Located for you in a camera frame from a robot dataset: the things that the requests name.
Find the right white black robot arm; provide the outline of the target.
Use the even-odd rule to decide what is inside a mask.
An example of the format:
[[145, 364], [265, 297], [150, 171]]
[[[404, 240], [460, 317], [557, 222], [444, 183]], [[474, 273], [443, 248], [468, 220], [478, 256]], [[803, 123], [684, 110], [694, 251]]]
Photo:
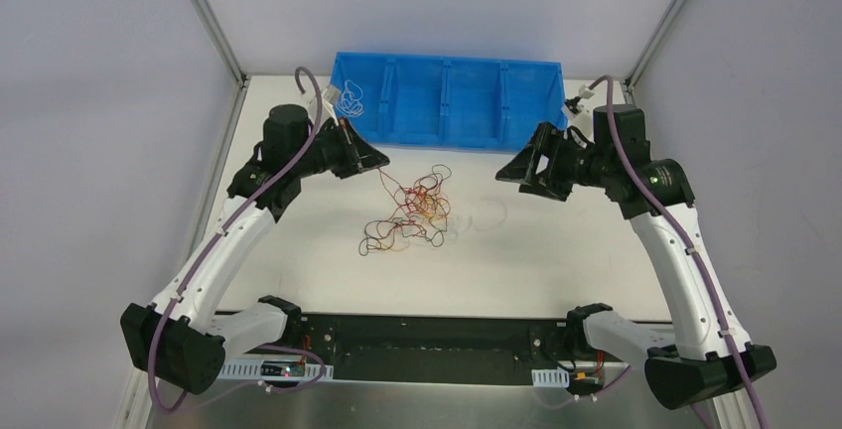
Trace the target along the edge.
[[601, 351], [643, 373], [655, 399], [678, 409], [742, 389], [776, 367], [771, 348], [755, 344], [729, 304], [701, 236], [695, 197], [680, 164], [655, 160], [641, 109], [601, 106], [593, 137], [540, 123], [496, 178], [523, 194], [565, 201], [575, 186], [615, 203], [641, 241], [672, 322], [664, 337], [611, 306], [579, 306], [567, 315], [565, 350]]

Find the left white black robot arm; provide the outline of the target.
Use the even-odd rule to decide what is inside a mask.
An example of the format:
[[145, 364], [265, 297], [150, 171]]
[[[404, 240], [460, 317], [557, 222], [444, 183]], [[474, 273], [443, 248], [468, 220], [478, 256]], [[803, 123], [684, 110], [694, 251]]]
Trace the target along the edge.
[[388, 165], [344, 117], [310, 116], [297, 104], [273, 107], [262, 138], [234, 174], [213, 231], [179, 273], [147, 305], [120, 318], [131, 360], [150, 382], [201, 394], [223, 366], [264, 344], [290, 354], [302, 343], [300, 309], [279, 297], [218, 316], [222, 296], [245, 258], [279, 222], [304, 179], [331, 173], [347, 179]]

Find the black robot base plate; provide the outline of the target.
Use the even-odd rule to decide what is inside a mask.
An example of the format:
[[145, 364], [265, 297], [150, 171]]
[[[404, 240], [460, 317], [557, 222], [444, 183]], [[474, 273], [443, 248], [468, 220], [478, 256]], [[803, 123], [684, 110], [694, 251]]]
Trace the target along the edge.
[[340, 381], [523, 386], [544, 369], [583, 371], [565, 319], [363, 315], [299, 311], [283, 336], [258, 346], [305, 350]]

